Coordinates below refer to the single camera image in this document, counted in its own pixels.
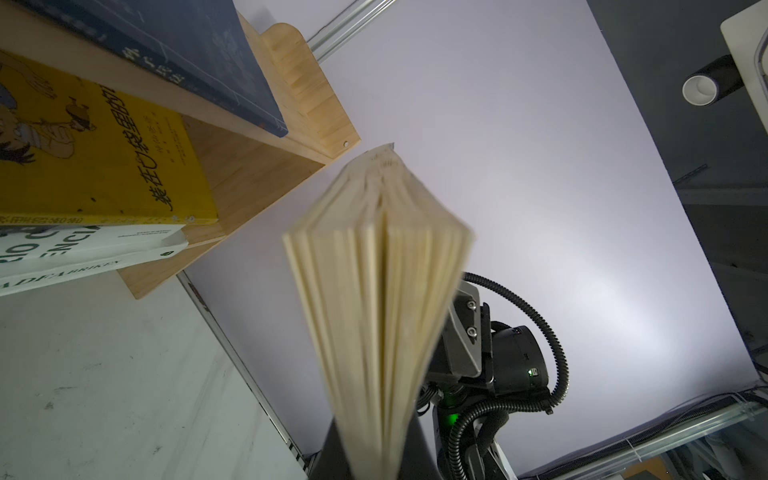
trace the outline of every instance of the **black cylinder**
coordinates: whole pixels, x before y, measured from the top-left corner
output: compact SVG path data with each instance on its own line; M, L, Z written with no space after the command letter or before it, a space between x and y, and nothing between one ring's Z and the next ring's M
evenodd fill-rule
M723 55L706 67L688 75L683 83L683 97L692 105L712 105L744 86L733 57Z

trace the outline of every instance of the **book cover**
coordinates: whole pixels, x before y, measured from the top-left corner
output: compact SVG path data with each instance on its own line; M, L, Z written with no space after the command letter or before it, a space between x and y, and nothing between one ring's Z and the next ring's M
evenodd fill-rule
M171 258L187 248L184 232L151 240L72 255L0 264L0 296L65 282L82 276L125 268L137 263Z
M16 0L258 127L288 133L231 0Z
M184 225L88 225L54 227L45 232L0 232L0 263L72 255L86 250L163 240Z
M178 113L0 51L0 225L215 221Z

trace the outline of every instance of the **yellow book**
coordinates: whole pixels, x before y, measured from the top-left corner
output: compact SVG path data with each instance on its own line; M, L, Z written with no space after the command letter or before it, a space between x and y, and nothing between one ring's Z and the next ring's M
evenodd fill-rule
M216 221L178 113L0 51L0 225Z

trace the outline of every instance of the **open book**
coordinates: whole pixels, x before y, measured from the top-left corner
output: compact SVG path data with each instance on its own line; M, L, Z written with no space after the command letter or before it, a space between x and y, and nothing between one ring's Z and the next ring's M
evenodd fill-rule
M393 480L472 232L387 144L346 165L283 242L353 474Z

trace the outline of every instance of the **shelf board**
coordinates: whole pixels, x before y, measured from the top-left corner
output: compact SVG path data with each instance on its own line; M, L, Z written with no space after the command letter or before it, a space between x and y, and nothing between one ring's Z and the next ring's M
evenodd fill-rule
M360 142L355 128L294 27L259 35L242 16L248 43L289 133L283 138L86 41L10 0L0 0L0 49L182 113L219 212L214 225L184 228L189 247L119 270L136 298L179 273Z
M269 40L265 42L242 16L240 23L283 113L289 130L283 138L265 132L10 0L0 0L0 49L321 164L333 162L357 145L359 136L299 31L286 24L274 25L265 32ZM290 68L276 61L276 53L290 63ZM284 72L288 70L291 76L284 78ZM306 110L312 104L322 104L323 111Z

